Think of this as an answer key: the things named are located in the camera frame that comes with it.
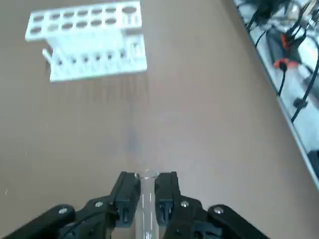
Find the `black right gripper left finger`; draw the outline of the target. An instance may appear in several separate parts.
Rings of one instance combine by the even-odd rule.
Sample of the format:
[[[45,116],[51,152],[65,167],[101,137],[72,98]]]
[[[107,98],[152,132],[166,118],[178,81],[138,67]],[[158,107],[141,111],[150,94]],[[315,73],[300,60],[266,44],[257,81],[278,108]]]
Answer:
[[[110,239],[115,228],[129,227],[141,183],[133,172],[121,172],[111,193],[89,200],[80,210],[59,204],[6,235],[7,239]]]

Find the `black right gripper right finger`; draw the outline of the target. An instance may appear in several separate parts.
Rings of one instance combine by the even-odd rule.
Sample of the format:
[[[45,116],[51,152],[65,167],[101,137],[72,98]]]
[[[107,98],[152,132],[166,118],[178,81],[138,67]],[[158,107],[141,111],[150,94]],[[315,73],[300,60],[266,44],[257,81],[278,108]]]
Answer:
[[[202,203],[181,194],[176,172],[155,180],[156,216],[165,226],[164,239],[267,239],[231,207],[217,204],[205,210]]]

